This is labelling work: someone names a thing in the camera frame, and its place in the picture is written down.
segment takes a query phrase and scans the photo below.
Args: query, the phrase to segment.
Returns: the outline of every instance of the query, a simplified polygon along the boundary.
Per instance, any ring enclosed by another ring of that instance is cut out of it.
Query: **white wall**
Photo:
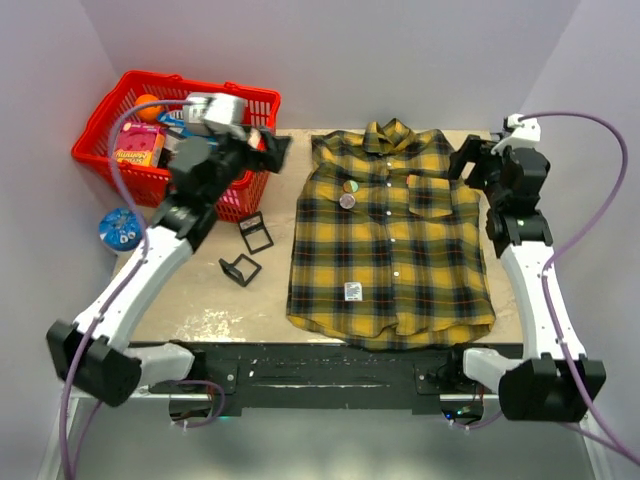
[[[81,0],[116,70],[282,93],[278,125],[483,128],[514,111],[579,0]]]
[[[568,310],[589,356],[605,361],[608,379],[596,404],[636,450],[640,445],[640,5],[583,0],[536,82],[522,112],[575,109],[620,128],[630,165],[609,213],[566,260],[558,275]],[[606,130],[584,120],[541,119],[540,149],[551,162],[542,208],[556,245],[582,226],[613,186],[620,154]],[[615,478],[637,468],[610,455]]]
[[[69,151],[116,76],[76,0],[6,3],[0,45],[0,478],[31,479],[59,403],[45,333],[113,268]]]

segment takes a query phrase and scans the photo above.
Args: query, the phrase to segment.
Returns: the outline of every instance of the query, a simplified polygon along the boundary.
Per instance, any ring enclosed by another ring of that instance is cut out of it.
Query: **round pin badge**
[[[350,193],[345,193],[340,197],[340,206],[346,210],[351,210],[356,204],[356,197]]]
[[[358,191],[358,182],[355,180],[347,180],[342,185],[342,188],[347,193],[356,193]]]

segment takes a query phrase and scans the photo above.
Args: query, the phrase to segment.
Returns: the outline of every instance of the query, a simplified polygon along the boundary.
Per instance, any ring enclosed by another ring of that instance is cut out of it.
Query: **white label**
[[[345,302],[362,301],[362,284],[360,282],[347,282],[344,284]]]

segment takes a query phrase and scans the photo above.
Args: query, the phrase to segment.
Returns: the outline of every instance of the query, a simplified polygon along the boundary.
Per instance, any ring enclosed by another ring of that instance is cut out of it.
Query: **red basket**
[[[185,80],[180,75],[132,70],[125,73],[118,85],[100,102],[89,118],[84,132],[71,149],[71,155],[78,162],[95,170],[115,188],[106,155],[109,130],[118,116],[133,107],[136,98],[145,93],[163,100],[182,100],[192,92],[223,92],[244,98],[246,108],[242,123],[275,131],[276,113],[280,107],[280,94],[276,91],[244,87],[229,82],[224,85],[195,82]],[[119,168],[136,203],[157,207],[164,198],[169,172],[130,163],[120,163]],[[220,197],[216,204],[218,217],[221,220],[235,222],[254,213],[260,204],[260,197],[268,178],[268,172],[247,171],[242,179],[233,182]]]

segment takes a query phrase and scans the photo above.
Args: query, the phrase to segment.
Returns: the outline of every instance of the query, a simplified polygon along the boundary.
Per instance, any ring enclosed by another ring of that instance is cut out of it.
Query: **plaid shirt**
[[[479,195],[447,180],[452,151],[441,131],[414,133],[397,119],[312,138],[287,298],[294,325],[370,349],[489,333]],[[345,209],[349,180],[356,203]]]

